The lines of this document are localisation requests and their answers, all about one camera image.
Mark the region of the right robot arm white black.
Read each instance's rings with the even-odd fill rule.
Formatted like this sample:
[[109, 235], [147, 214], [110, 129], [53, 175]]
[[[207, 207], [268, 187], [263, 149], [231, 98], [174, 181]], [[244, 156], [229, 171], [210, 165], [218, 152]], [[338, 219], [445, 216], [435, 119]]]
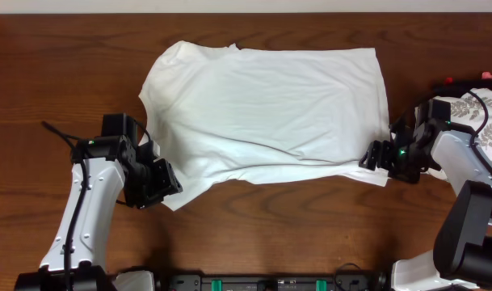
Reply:
[[456, 200], [431, 251], [395, 262], [393, 290], [492, 289], [492, 165], [468, 125], [451, 121], [448, 102], [431, 99], [418, 106], [414, 129], [395, 125], [388, 141], [373, 141], [359, 165], [384, 169], [389, 177], [417, 183], [441, 170]]

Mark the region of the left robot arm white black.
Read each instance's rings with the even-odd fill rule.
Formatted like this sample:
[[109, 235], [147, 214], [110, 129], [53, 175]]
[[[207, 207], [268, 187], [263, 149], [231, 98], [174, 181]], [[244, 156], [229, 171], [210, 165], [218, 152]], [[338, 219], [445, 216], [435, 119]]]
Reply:
[[142, 124], [125, 113], [103, 117], [101, 133], [82, 139], [44, 127], [70, 147], [72, 183], [53, 244], [36, 272], [22, 273], [17, 290], [154, 290], [157, 281], [146, 268], [117, 276], [106, 271], [106, 249], [114, 208], [146, 209], [182, 192], [172, 166], [160, 158], [148, 137], [138, 141]]

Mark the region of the white printed t-shirt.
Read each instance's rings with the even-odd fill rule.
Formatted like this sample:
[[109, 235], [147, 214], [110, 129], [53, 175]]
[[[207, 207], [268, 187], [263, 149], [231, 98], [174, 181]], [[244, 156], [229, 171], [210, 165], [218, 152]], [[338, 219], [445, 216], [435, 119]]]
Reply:
[[170, 46], [139, 94], [150, 136], [182, 185], [182, 208], [229, 180], [287, 183], [334, 175], [385, 186], [359, 165], [389, 135], [374, 48], [268, 51]]

